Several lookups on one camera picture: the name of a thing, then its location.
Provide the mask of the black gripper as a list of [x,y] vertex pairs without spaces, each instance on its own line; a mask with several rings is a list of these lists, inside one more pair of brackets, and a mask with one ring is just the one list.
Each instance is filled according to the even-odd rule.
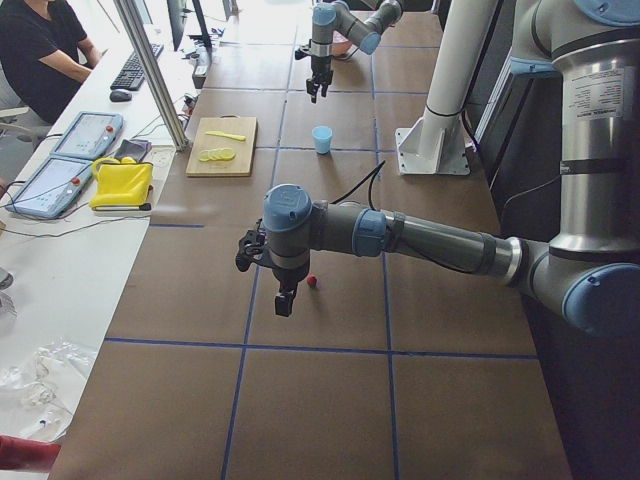
[[333,79],[331,68],[332,56],[311,56],[311,77],[306,80],[306,91],[313,104],[317,103],[317,95],[326,97]]
[[295,291],[298,284],[305,280],[309,274],[310,262],[295,268],[274,267],[273,274],[279,282],[279,292],[274,299],[275,314],[289,317],[292,314]]

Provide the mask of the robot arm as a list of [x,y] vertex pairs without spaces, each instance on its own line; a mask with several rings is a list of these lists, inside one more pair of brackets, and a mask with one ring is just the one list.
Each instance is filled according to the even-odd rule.
[[311,37],[295,52],[296,60],[310,58],[311,76],[306,79],[306,91],[313,104],[318,96],[327,95],[332,84],[334,33],[338,32],[360,51],[372,55],[381,42],[382,34],[401,19],[404,10],[403,1],[381,1],[373,15],[362,21],[351,13],[345,1],[314,5]]
[[489,36],[495,1],[455,1],[446,20],[423,115],[396,133],[403,175],[442,175],[434,220],[348,200],[314,201],[300,186],[272,188],[257,223],[253,261],[279,283],[275,311],[291,313],[312,251],[358,257],[399,253],[518,288],[592,335],[639,330],[639,5],[635,1],[519,1],[507,67],[562,79],[560,226],[549,241],[498,238],[450,224],[470,204],[456,183],[467,174],[465,97]]

